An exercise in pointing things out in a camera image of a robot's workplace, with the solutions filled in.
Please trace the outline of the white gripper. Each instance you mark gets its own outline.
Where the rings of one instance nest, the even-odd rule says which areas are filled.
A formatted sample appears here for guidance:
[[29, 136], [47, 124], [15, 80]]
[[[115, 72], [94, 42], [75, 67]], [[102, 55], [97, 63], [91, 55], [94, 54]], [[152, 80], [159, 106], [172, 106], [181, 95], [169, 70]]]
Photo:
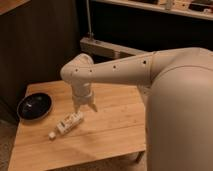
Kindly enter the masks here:
[[94, 93], [92, 90], [90, 90], [86, 94], [79, 94], [76, 91], [72, 92], [72, 100], [74, 105], [74, 111], [75, 113], [78, 113], [80, 110], [79, 105], [86, 105], [89, 104], [89, 107], [93, 109], [95, 112], [98, 112], [97, 106], [93, 103], [94, 101]]

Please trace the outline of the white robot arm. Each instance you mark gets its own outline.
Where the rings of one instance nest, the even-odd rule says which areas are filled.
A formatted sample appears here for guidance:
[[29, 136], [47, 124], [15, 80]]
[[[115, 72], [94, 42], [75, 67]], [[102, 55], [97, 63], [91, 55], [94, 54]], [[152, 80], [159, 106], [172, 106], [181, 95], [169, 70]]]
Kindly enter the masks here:
[[93, 83], [144, 86], [147, 171], [213, 171], [213, 51], [179, 48], [95, 64], [65, 64], [74, 106], [93, 105]]

